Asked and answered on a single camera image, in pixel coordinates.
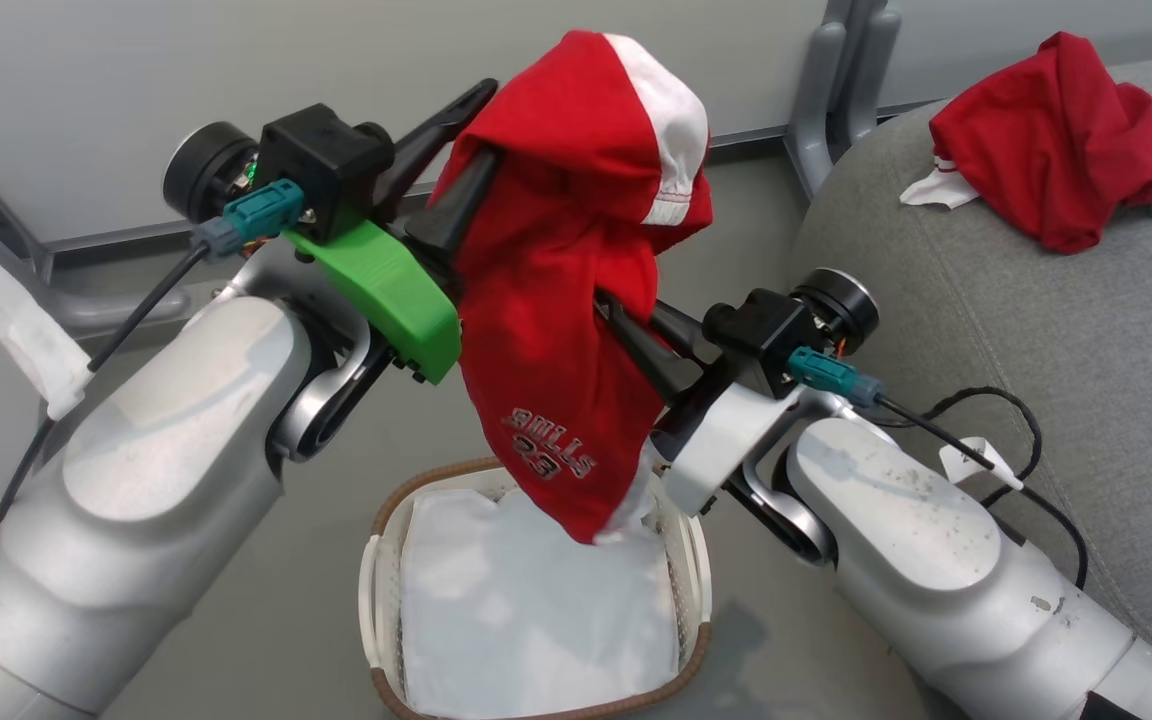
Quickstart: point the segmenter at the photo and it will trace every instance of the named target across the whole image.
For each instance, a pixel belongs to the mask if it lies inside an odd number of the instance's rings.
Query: red cloth
[[[1114,85],[1083,37],[1053,35],[931,126],[937,156],[1049,250],[1087,250],[1120,202],[1152,202],[1152,97]]]
[[[645,321],[655,253],[710,223],[704,106],[636,41],[570,32],[462,132],[440,190],[483,142],[506,159],[457,259],[462,373],[518,486],[591,543],[662,409],[594,288]]]

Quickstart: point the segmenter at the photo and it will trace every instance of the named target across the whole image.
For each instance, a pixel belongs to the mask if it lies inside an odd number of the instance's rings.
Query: gray fabric cushion
[[[1115,74],[1152,94],[1152,63]],[[1034,487],[1083,529],[1087,591],[1152,643],[1152,217],[1120,211],[1099,247],[1056,256],[982,200],[954,211],[900,205],[931,170],[927,122],[938,109],[892,120],[847,152],[809,210],[795,272],[831,265],[867,285],[882,325],[858,363],[893,397],[925,409],[996,384],[1032,407],[1044,437]],[[973,397],[945,424],[1025,464],[1029,435],[1006,402]],[[937,444],[900,433],[934,462]],[[1015,493],[996,509],[1073,578],[1073,544],[1055,521]]]

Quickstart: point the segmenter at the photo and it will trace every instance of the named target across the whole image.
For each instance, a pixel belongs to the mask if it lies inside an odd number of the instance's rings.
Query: basket rim
[[[500,461],[495,457],[479,457],[477,460],[468,460],[465,462],[456,462],[453,465],[444,465],[442,468],[435,468],[433,470],[427,470],[425,473],[416,475],[415,478],[404,482],[401,486],[397,486],[396,491],[392,493],[385,500],[384,505],[380,506],[380,510],[376,511],[376,520],[371,523],[371,536],[381,536],[385,532],[385,525],[389,524],[389,518],[392,518],[394,511],[408,497],[414,492],[419,491],[419,488],[427,486],[440,480],[447,480],[457,475],[468,473],[479,473],[483,470],[494,470],[502,468]],[[590,707],[581,707],[577,710],[564,710],[562,712],[550,712],[544,715],[530,715],[530,717],[503,717],[500,720],[602,720],[605,717],[617,717],[631,714],[631,712],[637,712],[658,705],[660,702],[667,702],[676,694],[682,692],[682,688],[691,683],[695,679],[696,673],[699,673],[700,665],[705,659],[705,653],[708,652],[708,639],[710,635],[713,634],[713,628],[708,620],[704,623],[699,623],[696,627],[696,644],[695,649],[691,651],[691,657],[687,660],[687,665],[679,669],[679,674],[673,676],[668,683],[660,685],[654,689],[654,691],[645,694],[636,694],[636,696],[623,698],[623,700],[617,702],[605,702],[602,705],[594,705]],[[407,703],[399,699],[397,694],[394,692],[394,688],[389,684],[389,679],[385,675],[384,667],[372,667],[371,669],[371,683],[376,685],[376,692],[380,695],[380,702],[385,703],[385,707],[389,708],[394,715],[397,715],[401,720],[438,720],[434,717],[422,715],[420,712],[416,712],[411,707],[407,707]]]

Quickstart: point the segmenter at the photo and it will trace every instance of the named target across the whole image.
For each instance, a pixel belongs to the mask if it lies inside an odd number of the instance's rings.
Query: laundry basket
[[[376,514],[371,538],[362,553],[358,574],[358,621],[362,646],[371,665],[371,680],[381,700],[403,720],[424,720],[426,715],[407,707],[403,688],[402,623],[399,620],[399,566],[403,540],[411,523],[414,498],[445,488],[471,488],[490,500],[500,500],[517,484],[493,458],[462,462],[419,475],[399,487]],[[679,675],[652,692],[637,694],[620,702],[568,710],[529,720],[593,720],[623,715],[667,700],[700,669],[708,646],[710,598],[708,553],[700,523],[679,511],[664,497],[659,484],[652,488],[657,509],[649,524],[664,538],[669,569],[675,619],[679,623]]]

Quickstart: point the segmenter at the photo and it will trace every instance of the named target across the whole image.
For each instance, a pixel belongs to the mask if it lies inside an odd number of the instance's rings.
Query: white trim
[[[632,38],[604,33],[652,120],[660,151],[660,190],[645,225],[677,225],[691,207],[691,185],[708,146],[708,119],[699,97]]]

